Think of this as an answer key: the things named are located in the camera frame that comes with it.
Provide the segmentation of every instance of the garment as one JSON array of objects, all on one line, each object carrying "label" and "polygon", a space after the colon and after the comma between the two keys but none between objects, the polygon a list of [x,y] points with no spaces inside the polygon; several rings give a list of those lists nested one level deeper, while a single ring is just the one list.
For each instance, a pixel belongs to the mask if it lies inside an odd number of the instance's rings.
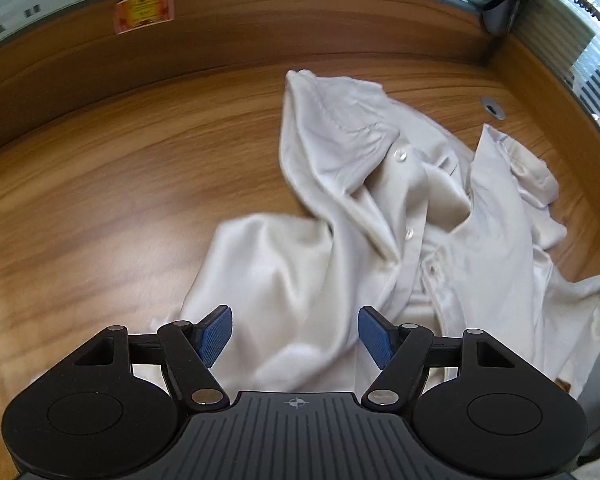
[{"label": "garment", "polygon": [[231,396],[360,396],[379,373],[357,334],[368,304],[437,335],[484,329],[577,397],[600,351],[600,276],[569,283],[545,252],[566,230],[544,162],[487,125],[474,155],[372,82],[289,72],[283,106],[280,166],[315,218],[220,224],[169,319],[231,306],[213,368]]}]

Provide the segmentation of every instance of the wood grain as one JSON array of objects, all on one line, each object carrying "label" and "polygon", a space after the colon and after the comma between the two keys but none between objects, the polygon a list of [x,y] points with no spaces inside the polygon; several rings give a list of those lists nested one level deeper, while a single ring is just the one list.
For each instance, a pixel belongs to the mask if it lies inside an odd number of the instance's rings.
[{"label": "wood grain", "polygon": [[[553,251],[600,272],[600,226],[571,171],[490,70],[404,56],[323,56],[186,76],[80,110],[0,152],[0,416],[32,378],[108,324],[178,309],[218,222],[304,214],[278,167],[288,69],[381,82],[472,148],[481,125],[542,156],[562,185]],[[479,98],[506,110],[496,121]],[[0,438],[0,479],[15,471]]]},{"label": "wood grain", "polygon": [[174,0],[176,19],[121,36],[99,0],[0,48],[0,147],[72,110],[186,73],[322,54],[477,60],[476,15],[435,0]]},{"label": "wood grain", "polygon": [[600,221],[600,129],[593,118],[516,38],[504,41],[491,67],[555,146]]}]

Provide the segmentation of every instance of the yellow and red sticker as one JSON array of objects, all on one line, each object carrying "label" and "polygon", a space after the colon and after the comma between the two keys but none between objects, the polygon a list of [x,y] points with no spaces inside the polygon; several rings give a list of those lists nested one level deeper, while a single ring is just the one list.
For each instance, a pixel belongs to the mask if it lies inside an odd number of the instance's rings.
[{"label": "yellow and red sticker", "polygon": [[173,19],[173,0],[122,0],[116,4],[116,34]]}]

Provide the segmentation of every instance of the pearl button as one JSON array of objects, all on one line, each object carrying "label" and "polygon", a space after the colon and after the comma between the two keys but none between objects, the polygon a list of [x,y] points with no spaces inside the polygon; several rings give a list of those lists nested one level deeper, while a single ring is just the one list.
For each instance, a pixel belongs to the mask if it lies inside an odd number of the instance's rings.
[{"label": "pearl button", "polygon": [[406,150],[395,150],[394,157],[398,162],[404,162],[407,160],[407,152]]}]

